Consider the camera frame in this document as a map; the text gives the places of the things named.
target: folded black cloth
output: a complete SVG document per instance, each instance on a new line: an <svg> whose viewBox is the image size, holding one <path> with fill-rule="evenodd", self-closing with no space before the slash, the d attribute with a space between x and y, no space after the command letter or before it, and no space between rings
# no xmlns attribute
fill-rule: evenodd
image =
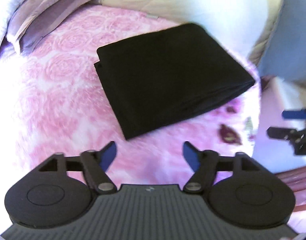
<svg viewBox="0 0 306 240"><path fill-rule="evenodd" d="M196 24L97 49L96 72L125 139L213 110L255 81Z"/></svg>

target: blue pillow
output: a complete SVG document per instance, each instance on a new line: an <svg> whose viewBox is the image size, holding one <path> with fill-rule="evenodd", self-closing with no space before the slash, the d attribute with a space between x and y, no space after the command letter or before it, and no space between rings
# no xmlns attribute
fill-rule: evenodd
<svg viewBox="0 0 306 240"><path fill-rule="evenodd" d="M258 70L306 85L306 0L282 0Z"/></svg>

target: pink bedding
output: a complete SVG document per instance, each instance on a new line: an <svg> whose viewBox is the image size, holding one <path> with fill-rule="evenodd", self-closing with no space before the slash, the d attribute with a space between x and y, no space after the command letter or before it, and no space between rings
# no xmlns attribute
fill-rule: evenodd
<svg viewBox="0 0 306 240"><path fill-rule="evenodd" d="M3 207L8 188L54 152L67 156L117 143L108 175L121 183L182 187L192 171L181 155L184 141L222 155L253 153L260 111L254 65L230 52L257 83L226 105L130 141L104 94L93 63L96 49L140 33L176 25L141 12L84 6L47 35L34 52L0 50L0 233L10 225ZM81 179L80 174L70 174ZM218 179L228 175L222 173Z"/></svg>

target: gray ribbed panel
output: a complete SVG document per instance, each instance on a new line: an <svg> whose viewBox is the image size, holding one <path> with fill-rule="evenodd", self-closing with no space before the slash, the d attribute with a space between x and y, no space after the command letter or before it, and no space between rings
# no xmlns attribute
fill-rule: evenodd
<svg viewBox="0 0 306 240"><path fill-rule="evenodd" d="M283 236L296 234L287 225L266 230L230 225L215 216L200 196L182 193L177 185L123 185L114 195L99 196L90 211L71 224L52 229L13 225L2 235L6 240L277 240Z"/></svg>

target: pink floral blanket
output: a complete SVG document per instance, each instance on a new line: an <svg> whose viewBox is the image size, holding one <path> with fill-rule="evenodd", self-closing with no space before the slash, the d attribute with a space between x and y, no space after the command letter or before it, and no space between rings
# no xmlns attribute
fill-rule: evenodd
<svg viewBox="0 0 306 240"><path fill-rule="evenodd" d="M4 42L0 50L0 232L10 225L6 191L54 152L67 156L117 143L108 175L121 183L183 184L192 171L182 144L233 156L253 153L260 112L254 65L229 53L257 83L226 105L196 118L125 141L93 64L96 49L176 23L145 13L87 5L47 35L27 56ZM81 179L80 174L70 174Z"/></svg>

